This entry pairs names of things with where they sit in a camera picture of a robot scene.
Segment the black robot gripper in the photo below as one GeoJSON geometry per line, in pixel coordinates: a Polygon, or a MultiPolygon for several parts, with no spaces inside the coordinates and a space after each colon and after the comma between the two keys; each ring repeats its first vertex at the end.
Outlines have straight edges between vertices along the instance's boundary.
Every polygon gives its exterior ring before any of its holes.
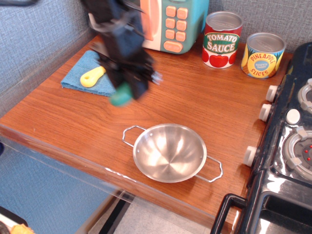
{"type": "Polygon", "coordinates": [[[127,82],[132,97],[137,100],[148,90],[149,81],[162,82],[161,74],[153,68],[153,58],[142,47],[144,33],[140,17],[121,17],[102,23],[91,17],[91,27],[103,40],[92,45],[92,49],[99,53],[116,91],[127,82]]]}

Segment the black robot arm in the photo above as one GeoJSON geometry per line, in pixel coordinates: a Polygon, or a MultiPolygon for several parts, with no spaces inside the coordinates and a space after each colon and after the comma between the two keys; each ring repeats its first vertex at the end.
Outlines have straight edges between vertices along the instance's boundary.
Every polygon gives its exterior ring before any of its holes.
{"type": "Polygon", "coordinates": [[[91,28],[102,42],[93,50],[99,64],[116,89],[112,100],[121,97],[141,98],[149,82],[159,84],[161,75],[154,70],[153,58],[144,50],[142,9],[128,0],[83,0],[91,28]]]}

